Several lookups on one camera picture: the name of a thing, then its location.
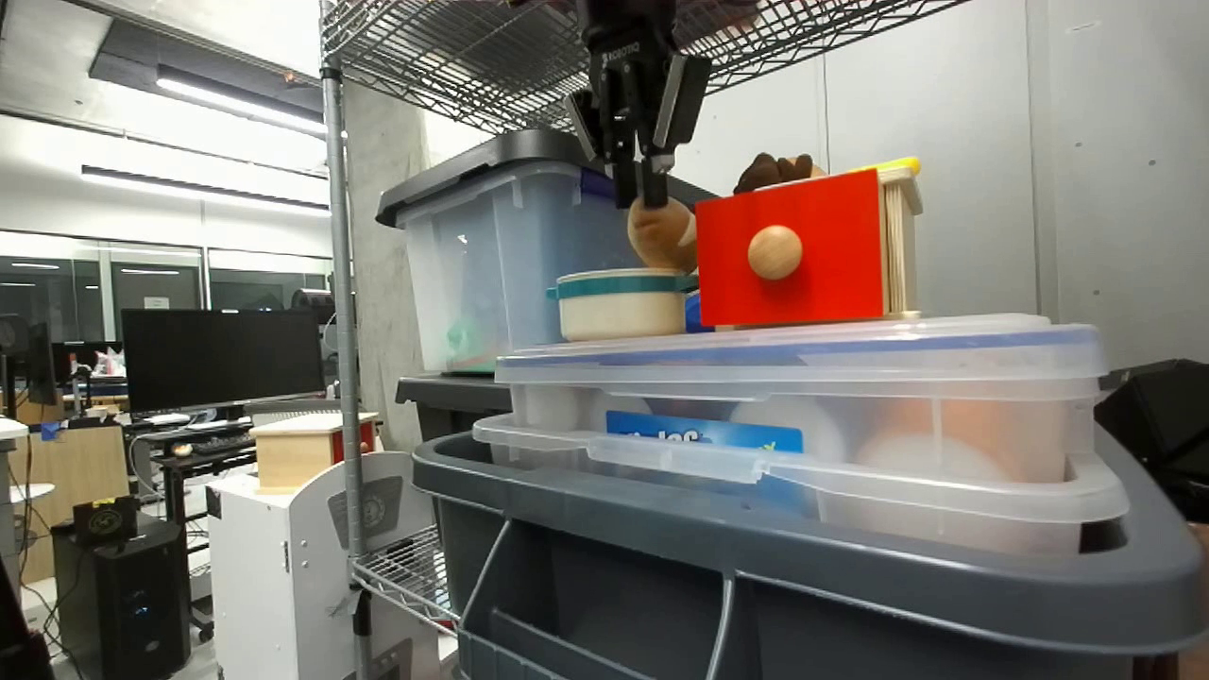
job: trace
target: lab room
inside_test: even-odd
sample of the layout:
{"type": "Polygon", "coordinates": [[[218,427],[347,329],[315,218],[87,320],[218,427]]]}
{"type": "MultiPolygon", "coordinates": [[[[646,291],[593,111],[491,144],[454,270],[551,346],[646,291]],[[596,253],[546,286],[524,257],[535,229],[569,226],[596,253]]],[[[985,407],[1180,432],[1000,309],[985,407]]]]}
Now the lab room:
{"type": "Polygon", "coordinates": [[[0,680],[1209,680],[1207,28],[0,0],[0,680]]]}

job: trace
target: plastic storage container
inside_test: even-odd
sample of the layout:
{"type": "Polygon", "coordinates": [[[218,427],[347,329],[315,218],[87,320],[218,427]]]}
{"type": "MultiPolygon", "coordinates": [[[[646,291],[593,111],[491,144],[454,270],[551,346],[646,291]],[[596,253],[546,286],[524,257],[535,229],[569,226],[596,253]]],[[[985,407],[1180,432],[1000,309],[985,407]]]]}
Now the plastic storage container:
{"type": "Polygon", "coordinates": [[[391,189],[377,224],[407,229],[428,375],[485,375],[506,346],[554,345],[558,276],[640,265],[608,179],[563,134],[495,137],[391,189]]]}
{"type": "Polygon", "coordinates": [[[514,414],[478,437],[530,467],[775,475],[834,527],[1069,554],[1125,514],[1093,455],[1098,375],[1095,334],[1042,316],[535,346],[499,363],[514,414]]]}
{"type": "Polygon", "coordinates": [[[415,455],[464,676],[1129,680],[1207,630],[1202,550],[1107,437],[1129,514],[1077,554],[991,554],[801,522],[767,495],[415,455]]]}
{"type": "Polygon", "coordinates": [[[499,466],[631,475],[668,491],[734,489],[781,505],[805,527],[823,522],[1006,554],[1077,554],[1083,527],[1119,522],[1129,509],[1122,479],[1095,455],[1077,455],[1063,482],[952,482],[816,459],[734,455],[593,432],[551,433],[514,427],[506,414],[480,421],[474,433],[491,441],[499,466]]]}

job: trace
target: blue label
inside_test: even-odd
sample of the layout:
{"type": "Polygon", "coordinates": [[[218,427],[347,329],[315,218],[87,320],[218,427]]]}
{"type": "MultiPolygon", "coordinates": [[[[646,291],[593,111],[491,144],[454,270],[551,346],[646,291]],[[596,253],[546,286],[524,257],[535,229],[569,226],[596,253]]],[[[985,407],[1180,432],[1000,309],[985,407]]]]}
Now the blue label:
{"type": "Polygon", "coordinates": [[[668,441],[705,441],[705,445],[734,445],[734,450],[805,455],[801,432],[763,427],[763,423],[606,412],[606,432],[622,437],[668,437],[668,441]]]}

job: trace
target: window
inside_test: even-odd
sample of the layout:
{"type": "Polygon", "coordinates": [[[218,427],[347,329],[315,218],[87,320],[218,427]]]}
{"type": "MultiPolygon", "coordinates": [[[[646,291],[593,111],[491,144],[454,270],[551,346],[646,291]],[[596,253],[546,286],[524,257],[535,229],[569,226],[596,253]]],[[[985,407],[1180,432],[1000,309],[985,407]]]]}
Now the window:
{"type": "Polygon", "coordinates": [[[213,253],[213,309],[292,309],[295,291],[329,286],[329,261],[213,253]]]}
{"type": "Polygon", "coordinates": [[[0,234],[0,346],[47,325],[48,340],[101,340],[100,251],[72,237],[0,234]]]}
{"type": "Polygon", "coordinates": [[[112,325],[122,309],[202,309],[202,251],[131,251],[109,244],[112,325]]]}

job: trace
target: computer monitor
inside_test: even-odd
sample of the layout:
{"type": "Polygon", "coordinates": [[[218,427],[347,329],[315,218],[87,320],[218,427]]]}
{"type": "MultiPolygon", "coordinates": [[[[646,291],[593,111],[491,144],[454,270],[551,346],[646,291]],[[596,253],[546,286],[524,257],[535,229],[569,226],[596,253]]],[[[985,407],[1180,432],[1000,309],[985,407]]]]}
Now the computer monitor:
{"type": "Polygon", "coordinates": [[[242,404],[326,391],[305,309],[124,309],[131,412],[242,404]]]}

